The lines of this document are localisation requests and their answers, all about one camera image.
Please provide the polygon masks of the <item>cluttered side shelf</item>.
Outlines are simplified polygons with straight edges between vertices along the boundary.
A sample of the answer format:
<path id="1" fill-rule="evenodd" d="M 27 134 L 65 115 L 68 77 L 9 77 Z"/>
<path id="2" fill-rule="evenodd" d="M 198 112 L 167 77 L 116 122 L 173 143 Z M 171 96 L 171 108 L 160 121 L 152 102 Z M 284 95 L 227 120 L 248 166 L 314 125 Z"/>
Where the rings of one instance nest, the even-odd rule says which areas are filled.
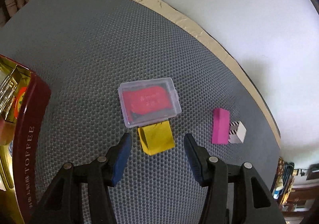
<path id="1" fill-rule="evenodd" d="M 280 158 L 271 192 L 286 223 L 307 222 L 318 212 L 318 164 L 296 168 Z"/>

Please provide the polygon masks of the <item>red toffee tin gold interior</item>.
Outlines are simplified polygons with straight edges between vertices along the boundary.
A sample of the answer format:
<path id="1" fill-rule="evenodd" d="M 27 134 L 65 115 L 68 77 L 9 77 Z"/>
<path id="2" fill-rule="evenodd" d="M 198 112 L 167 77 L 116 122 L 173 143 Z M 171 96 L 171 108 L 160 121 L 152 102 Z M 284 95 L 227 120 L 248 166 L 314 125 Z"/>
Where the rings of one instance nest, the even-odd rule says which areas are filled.
<path id="1" fill-rule="evenodd" d="M 19 90 L 26 86 L 16 119 Z M 36 149 L 51 90 L 34 71 L 1 56 L 1 214 L 9 223 L 28 223 L 37 205 Z"/>

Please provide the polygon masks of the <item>white black zigzag cube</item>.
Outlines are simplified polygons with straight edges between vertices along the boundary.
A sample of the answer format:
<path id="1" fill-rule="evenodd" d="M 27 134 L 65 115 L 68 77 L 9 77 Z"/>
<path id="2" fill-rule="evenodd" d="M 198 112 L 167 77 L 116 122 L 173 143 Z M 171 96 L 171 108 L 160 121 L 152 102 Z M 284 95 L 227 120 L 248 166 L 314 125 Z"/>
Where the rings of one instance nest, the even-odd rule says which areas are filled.
<path id="1" fill-rule="evenodd" d="M 228 142 L 231 144 L 242 144 L 247 133 L 247 129 L 241 121 L 233 121 L 229 125 Z"/>

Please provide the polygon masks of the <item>pink block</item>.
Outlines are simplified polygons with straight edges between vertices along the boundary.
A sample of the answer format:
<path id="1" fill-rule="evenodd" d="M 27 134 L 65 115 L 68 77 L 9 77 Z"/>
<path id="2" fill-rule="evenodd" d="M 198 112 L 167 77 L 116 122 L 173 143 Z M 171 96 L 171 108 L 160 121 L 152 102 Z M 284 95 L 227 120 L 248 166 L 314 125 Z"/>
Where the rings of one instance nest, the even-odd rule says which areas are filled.
<path id="1" fill-rule="evenodd" d="M 213 134 L 211 142 L 213 144 L 228 144 L 230 127 L 230 112 L 222 108 L 213 110 Z"/>

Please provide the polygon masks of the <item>yellow cube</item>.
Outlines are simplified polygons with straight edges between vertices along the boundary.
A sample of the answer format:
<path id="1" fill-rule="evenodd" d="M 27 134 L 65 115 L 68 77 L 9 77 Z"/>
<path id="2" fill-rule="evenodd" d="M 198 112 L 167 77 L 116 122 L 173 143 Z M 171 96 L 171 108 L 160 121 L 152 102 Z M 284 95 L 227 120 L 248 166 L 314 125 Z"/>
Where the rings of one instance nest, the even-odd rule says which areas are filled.
<path id="1" fill-rule="evenodd" d="M 142 150 L 149 156 L 175 147 L 174 137 L 168 120 L 139 127 L 137 131 Z"/>

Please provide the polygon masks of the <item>clear case with red card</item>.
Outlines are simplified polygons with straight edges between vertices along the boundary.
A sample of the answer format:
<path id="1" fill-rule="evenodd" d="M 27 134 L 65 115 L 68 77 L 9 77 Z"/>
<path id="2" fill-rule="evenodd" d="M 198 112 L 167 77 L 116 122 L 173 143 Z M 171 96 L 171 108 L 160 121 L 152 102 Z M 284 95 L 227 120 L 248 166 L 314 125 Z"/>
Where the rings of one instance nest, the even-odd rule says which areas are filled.
<path id="1" fill-rule="evenodd" d="M 159 123 L 182 112 L 170 77 L 121 83 L 118 96 L 124 125 L 129 129 Z"/>

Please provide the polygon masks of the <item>grey mesh mat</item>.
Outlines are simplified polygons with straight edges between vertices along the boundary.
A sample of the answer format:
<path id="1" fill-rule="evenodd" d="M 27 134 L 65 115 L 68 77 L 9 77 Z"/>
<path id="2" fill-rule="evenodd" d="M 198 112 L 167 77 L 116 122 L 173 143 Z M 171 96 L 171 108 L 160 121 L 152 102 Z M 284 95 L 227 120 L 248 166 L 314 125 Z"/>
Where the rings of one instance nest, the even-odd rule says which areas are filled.
<path id="1" fill-rule="evenodd" d="M 36 200 L 65 162 L 87 164 L 125 132 L 131 153 L 110 190 L 118 223 L 198 223 L 206 189 L 188 163 L 187 133 L 273 183 L 280 149 L 252 95 L 197 38 L 136 1 L 32 0 L 1 29 L 1 54 L 51 90 Z"/>

